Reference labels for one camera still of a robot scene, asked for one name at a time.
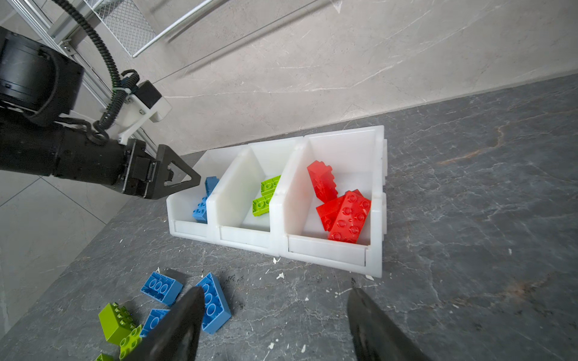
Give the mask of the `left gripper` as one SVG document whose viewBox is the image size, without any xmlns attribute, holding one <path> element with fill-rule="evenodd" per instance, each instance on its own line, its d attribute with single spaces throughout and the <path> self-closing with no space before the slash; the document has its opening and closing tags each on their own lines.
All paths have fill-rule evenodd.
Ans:
<svg viewBox="0 0 578 361">
<path fill-rule="evenodd" d="M 100 184 L 147 199 L 161 199 L 201 183 L 200 174 L 168 145 L 161 144 L 153 158 L 142 140 L 98 145 L 72 130 L 65 131 L 57 151 L 54 177 Z"/>
</svg>

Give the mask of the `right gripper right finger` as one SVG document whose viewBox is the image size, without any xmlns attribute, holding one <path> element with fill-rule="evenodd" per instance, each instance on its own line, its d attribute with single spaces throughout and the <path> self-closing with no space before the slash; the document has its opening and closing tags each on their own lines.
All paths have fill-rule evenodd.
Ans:
<svg viewBox="0 0 578 361">
<path fill-rule="evenodd" d="M 361 288 L 349 292 L 349 328 L 358 360 L 429 360 Z"/>
</svg>

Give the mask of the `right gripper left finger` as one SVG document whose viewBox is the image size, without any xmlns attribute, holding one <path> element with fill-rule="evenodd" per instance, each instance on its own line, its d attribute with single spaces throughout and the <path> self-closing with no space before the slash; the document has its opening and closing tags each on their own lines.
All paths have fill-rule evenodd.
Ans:
<svg viewBox="0 0 578 361">
<path fill-rule="evenodd" d="M 189 289 L 125 360 L 195 360 L 204 312 L 203 289 Z"/>
</svg>

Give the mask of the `blue lego brick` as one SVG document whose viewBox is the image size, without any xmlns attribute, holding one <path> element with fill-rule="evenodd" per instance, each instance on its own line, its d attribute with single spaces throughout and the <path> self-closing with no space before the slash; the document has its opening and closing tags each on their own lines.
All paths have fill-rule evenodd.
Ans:
<svg viewBox="0 0 578 361">
<path fill-rule="evenodd" d="M 209 197 L 216 186 L 218 185 L 219 178 L 216 176 L 207 177 L 205 180 L 206 196 Z"/>
<path fill-rule="evenodd" d="M 183 284 L 175 279 L 152 272 L 141 287 L 141 292 L 166 306 L 172 306 L 182 289 Z"/>
<path fill-rule="evenodd" d="M 168 313 L 168 309 L 153 308 L 141 328 L 140 337 L 145 338 Z"/>
<path fill-rule="evenodd" d="M 205 196 L 201 199 L 200 203 L 197 205 L 197 208 L 194 210 L 193 217 L 197 223 L 207 224 L 207 209 L 206 209 L 206 201 L 208 197 Z"/>
<path fill-rule="evenodd" d="M 218 279 L 209 273 L 197 284 L 203 289 L 205 313 L 202 330 L 210 335 L 215 334 L 232 317 L 227 300 Z"/>
</svg>

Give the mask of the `green lego brick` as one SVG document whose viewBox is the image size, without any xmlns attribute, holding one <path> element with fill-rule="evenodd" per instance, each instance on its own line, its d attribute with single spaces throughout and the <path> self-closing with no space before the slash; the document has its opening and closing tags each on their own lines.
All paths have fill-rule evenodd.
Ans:
<svg viewBox="0 0 578 361">
<path fill-rule="evenodd" d="M 124 360 L 141 343 L 142 325 L 138 325 L 120 341 L 120 360 Z"/>
<path fill-rule="evenodd" d="M 252 201 L 252 214 L 254 217 L 260 217 L 269 213 L 269 203 L 272 195 L 262 196 Z"/>
<path fill-rule="evenodd" d="M 260 194 L 262 197 L 272 197 L 281 176 L 272 177 L 270 179 L 264 180 L 260 184 Z"/>
<path fill-rule="evenodd" d="M 99 322 L 105 340 L 111 344 L 120 345 L 120 342 L 136 328 L 136 324 L 124 306 L 116 302 L 108 303 L 99 313 Z"/>
<path fill-rule="evenodd" d="M 95 361 L 114 361 L 114 358 L 110 355 L 107 355 L 105 353 L 101 353 L 96 359 Z"/>
</svg>

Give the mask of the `red lego brick bottom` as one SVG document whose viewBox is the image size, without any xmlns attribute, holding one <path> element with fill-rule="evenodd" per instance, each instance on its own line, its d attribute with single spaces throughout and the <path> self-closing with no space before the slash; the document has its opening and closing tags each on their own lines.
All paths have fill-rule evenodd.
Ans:
<svg viewBox="0 0 578 361">
<path fill-rule="evenodd" d="M 371 208 L 371 201 L 359 190 L 348 191 L 337 212 L 328 239 L 336 242 L 357 244 Z"/>
</svg>

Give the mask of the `red lego brick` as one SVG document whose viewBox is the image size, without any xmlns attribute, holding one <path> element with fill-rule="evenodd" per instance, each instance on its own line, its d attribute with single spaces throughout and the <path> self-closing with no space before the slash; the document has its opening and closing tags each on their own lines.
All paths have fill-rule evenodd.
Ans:
<svg viewBox="0 0 578 361">
<path fill-rule="evenodd" d="M 371 201 L 359 190 L 348 191 L 337 212 L 328 239 L 336 242 L 357 244 L 371 208 Z"/>
<path fill-rule="evenodd" d="M 316 208 L 325 231 L 329 232 L 333 227 L 345 198 L 341 196 Z"/>
<path fill-rule="evenodd" d="M 333 175 L 333 168 L 321 161 L 314 161 L 307 167 L 315 195 L 323 203 L 337 198 L 337 185 Z"/>
</svg>

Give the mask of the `white three-compartment bin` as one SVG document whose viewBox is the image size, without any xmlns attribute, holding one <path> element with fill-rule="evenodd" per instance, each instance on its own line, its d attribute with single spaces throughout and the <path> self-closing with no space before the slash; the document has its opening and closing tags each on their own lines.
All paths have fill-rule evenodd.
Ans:
<svg viewBox="0 0 578 361">
<path fill-rule="evenodd" d="M 339 193 L 359 190 L 371 201 L 357 244 L 328 239 L 316 208 L 307 167 L 333 168 Z M 383 126 L 325 132 L 208 150 L 195 165 L 202 177 L 220 180 L 206 201 L 207 224 L 193 213 L 204 186 L 167 198 L 169 231 L 175 237 L 239 248 L 373 277 L 382 276 L 382 242 L 387 232 L 388 153 Z M 269 213 L 252 214 L 260 184 L 281 176 Z"/>
</svg>

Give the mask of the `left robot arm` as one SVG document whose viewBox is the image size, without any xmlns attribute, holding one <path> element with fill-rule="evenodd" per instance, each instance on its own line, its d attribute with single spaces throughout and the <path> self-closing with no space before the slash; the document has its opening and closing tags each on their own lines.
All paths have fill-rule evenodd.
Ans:
<svg viewBox="0 0 578 361">
<path fill-rule="evenodd" d="M 160 199 L 196 187 L 201 177 L 170 147 L 155 155 L 135 132 L 169 112 L 149 81 L 125 72 L 120 83 L 121 131 L 71 116 L 84 69 L 63 54 L 7 29 L 1 31 L 1 167 Z"/>
</svg>

